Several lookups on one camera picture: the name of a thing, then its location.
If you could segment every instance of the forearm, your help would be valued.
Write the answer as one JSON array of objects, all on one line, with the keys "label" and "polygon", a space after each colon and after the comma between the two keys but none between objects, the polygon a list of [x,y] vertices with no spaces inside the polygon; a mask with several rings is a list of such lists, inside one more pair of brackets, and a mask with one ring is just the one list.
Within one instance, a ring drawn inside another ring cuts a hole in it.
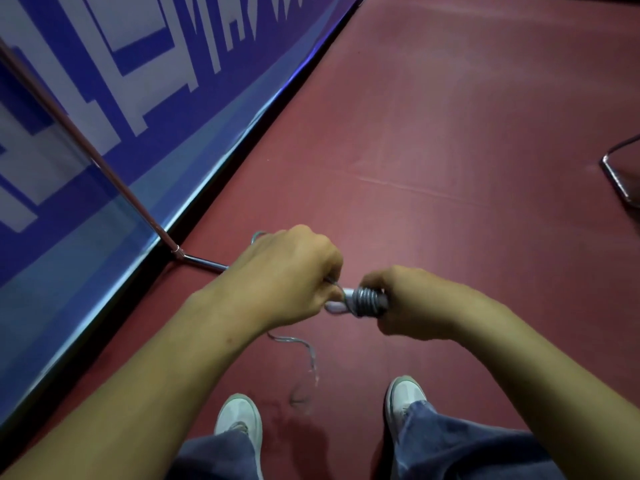
[{"label": "forearm", "polygon": [[258,333],[237,318],[192,298],[5,477],[163,478],[212,387]]},{"label": "forearm", "polygon": [[507,308],[485,306],[462,320],[457,340],[568,478],[640,477],[640,411]]}]

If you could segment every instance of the white shoe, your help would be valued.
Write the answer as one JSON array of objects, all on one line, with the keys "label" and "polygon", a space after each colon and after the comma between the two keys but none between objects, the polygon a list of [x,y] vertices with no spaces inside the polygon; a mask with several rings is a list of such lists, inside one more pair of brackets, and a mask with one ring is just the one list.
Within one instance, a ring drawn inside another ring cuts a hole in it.
[{"label": "white shoe", "polygon": [[[416,381],[409,376],[396,377],[387,389],[385,398],[385,418],[389,432],[394,441],[394,448],[397,443],[398,435],[404,426],[406,414],[409,406],[417,401],[426,401],[427,396],[422,392],[421,387]],[[396,455],[394,455],[394,464],[391,468],[391,478],[398,478]]]},{"label": "white shoe", "polygon": [[255,451],[255,466],[258,471],[258,478],[262,480],[262,469],[260,468],[260,448],[262,448],[262,419],[255,403],[244,394],[234,394],[224,403],[214,435],[219,435],[229,430],[236,429],[249,437]]}]

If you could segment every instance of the black baseboard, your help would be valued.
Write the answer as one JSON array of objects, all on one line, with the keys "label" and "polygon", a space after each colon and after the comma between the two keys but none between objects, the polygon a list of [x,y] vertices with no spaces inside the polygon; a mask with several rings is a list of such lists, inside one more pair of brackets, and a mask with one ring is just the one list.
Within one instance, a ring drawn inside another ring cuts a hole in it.
[{"label": "black baseboard", "polygon": [[[362,0],[357,0],[352,5],[313,58],[284,88],[283,92],[269,106],[257,124],[222,165],[219,172],[171,227],[169,234],[176,242],[183,243],[253,147],[305,83],[361,3]],[[116,295],[109,300],[91,325],[53,366],[52,370],[0,426],[0,472],[4,471],[22,453],[41,430],[171,260],[172,256],[169,250],[162,243],[158,244]]]}]

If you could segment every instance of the blue jeans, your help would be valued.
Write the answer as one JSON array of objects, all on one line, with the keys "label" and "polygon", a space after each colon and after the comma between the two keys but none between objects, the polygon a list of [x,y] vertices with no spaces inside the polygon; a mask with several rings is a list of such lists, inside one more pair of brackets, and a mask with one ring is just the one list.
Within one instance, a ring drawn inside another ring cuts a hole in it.
[{"label": "blue jeans", "polygon": [[[409,407],[395,450],[402,480],[564,478],[531,433],[443,416],[426,401]],[[166,478],[257,480],[251,441],[237,430],[187,441]]]}]

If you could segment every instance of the hand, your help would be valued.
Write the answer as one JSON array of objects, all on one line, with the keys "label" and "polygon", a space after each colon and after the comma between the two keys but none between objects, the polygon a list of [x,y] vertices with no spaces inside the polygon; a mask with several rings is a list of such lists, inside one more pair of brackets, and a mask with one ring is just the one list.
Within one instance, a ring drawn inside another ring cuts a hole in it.
[{"label": "hand", "polygon": [[389,309],[378,320],[382,333],[418,340],[455,340],[459,325],[470,312],[498,305],[468,286],[404,266],[369,273],[360,286],[383,289],[389,297]]},{"label": "hand", "polygon": [[219,278],[197,292],[212,309],[247,320],[256,332],[316,315],[329,300],[341,300],[337,280],[342,254],[307,226],[267,234],[249,246]]}]

